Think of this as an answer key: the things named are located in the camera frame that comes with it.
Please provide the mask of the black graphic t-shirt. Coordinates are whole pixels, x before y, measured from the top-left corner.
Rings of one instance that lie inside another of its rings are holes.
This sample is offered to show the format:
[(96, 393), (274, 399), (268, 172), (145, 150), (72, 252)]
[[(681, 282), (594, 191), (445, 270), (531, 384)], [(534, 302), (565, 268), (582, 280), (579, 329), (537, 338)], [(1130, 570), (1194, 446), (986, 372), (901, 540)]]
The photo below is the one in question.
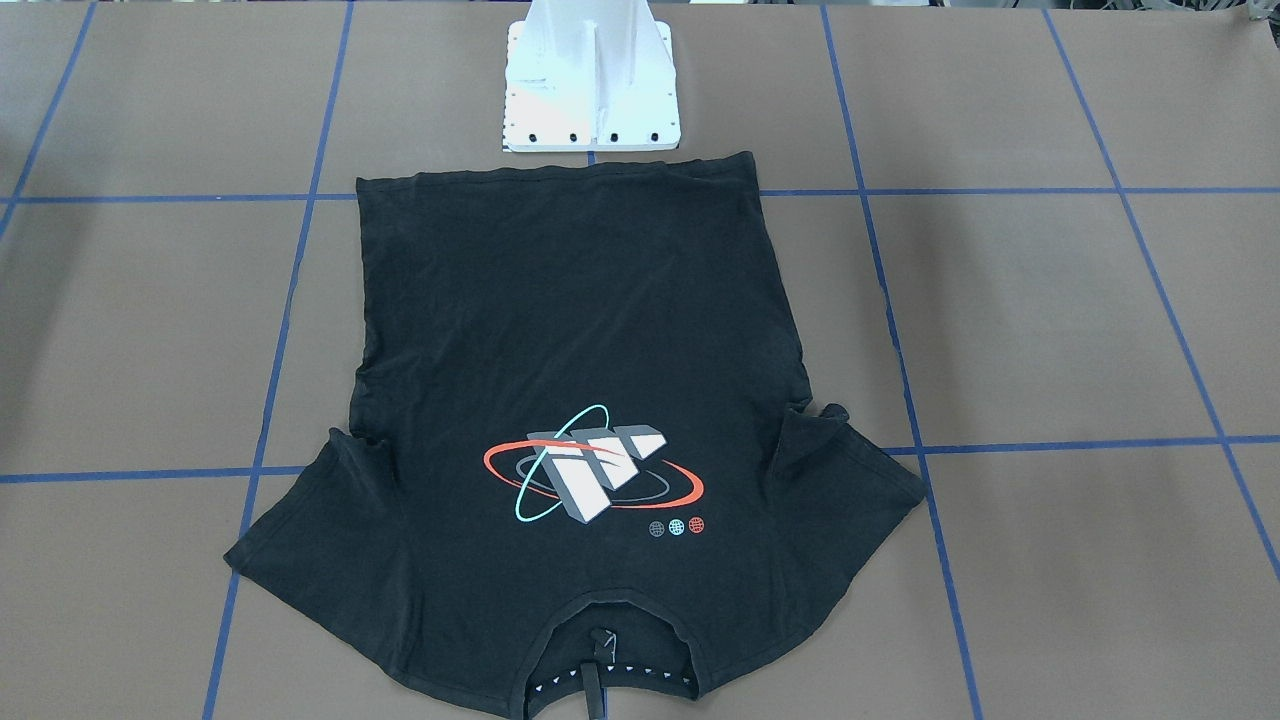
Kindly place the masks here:
[(356, 192), (347, 427), (225, 560), (410, 689), (700, 698), (805, 642), (925, 498), (812, 409), (750, 152)]

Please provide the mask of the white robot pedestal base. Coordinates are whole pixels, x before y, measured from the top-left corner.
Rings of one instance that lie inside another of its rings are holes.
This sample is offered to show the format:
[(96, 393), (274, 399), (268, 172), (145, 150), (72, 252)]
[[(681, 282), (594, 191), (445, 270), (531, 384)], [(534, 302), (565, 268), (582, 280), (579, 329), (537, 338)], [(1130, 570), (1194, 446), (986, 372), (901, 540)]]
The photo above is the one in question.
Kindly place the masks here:
[(646, 1), (532, 1), (509, 24), (507, 152), (653, 152), (682, 140), (671, 27)]

